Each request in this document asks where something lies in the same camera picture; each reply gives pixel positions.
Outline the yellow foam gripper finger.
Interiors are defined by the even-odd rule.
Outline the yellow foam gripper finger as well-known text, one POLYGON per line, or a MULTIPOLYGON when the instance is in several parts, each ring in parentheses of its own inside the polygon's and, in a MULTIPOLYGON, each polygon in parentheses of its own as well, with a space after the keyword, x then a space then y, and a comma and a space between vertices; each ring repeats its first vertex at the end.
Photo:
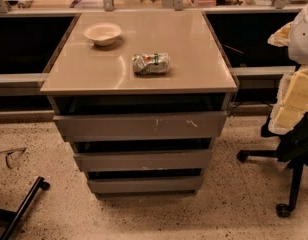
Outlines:
POLYGON ((268 123, 271 133, 284 135, 291 131, 308 112, 308 66, 293 74, 284 74, 268 123))

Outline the foam gripper finger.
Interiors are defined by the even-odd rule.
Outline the foam gripper finger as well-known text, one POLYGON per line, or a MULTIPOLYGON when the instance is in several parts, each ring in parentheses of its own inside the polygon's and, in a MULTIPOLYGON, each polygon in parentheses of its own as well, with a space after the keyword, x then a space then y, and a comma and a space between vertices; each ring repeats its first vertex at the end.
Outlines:
POLYGON ((290 44, 290 31, 292 23, 286 23, 283 27, 278 29, 275 33, 271 34, 267 40, 267 43, 276 46, 284 47, 290 44))

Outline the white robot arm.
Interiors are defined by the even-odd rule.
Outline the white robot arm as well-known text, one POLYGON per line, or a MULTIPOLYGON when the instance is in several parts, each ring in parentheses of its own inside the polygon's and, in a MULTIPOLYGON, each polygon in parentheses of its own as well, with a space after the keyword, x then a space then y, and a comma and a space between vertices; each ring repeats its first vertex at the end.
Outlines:
POLYGON ((296 72, 281 78, 268 123, 271 133, 285 135, 308 112, 308 3, 292 22, 272 34, 268 43, 287 46, 289 58, 300 65, 296 72))

